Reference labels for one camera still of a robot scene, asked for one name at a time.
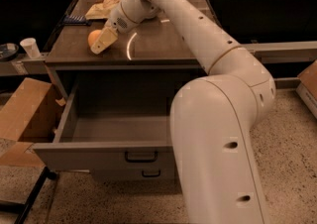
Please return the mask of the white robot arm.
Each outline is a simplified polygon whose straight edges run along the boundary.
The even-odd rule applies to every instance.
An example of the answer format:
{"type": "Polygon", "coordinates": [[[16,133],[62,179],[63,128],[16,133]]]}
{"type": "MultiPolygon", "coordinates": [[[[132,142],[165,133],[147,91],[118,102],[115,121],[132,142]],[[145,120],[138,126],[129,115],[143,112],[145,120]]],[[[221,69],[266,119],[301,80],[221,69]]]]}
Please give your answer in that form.
{"type": "Polygon", "coordinates": [[[99,54],[119,34],[164,12],[205,76],[170,109],[171,142],[190,224],[269,224],[250,130],[268,113],[275,84],[265,67],[187,0],[121,0],[90,37],[99,54]]]}

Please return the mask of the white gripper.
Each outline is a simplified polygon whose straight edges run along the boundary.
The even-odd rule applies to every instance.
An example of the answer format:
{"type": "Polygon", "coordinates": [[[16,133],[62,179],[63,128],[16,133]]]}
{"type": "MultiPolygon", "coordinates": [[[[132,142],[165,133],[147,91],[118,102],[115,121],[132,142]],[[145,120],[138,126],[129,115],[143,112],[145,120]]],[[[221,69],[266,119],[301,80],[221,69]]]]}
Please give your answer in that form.
{"type": "Polygon", "coordinates": [[[96,42],[90,46],[91,51],[96,55],[99,55],[117,41],[117,32],[129,33],[138,26],[138,23],[132,21],[125,14],[122,5],[118,4],[111,10],[105,26],[100,30],[101,33],[96,42]]]}

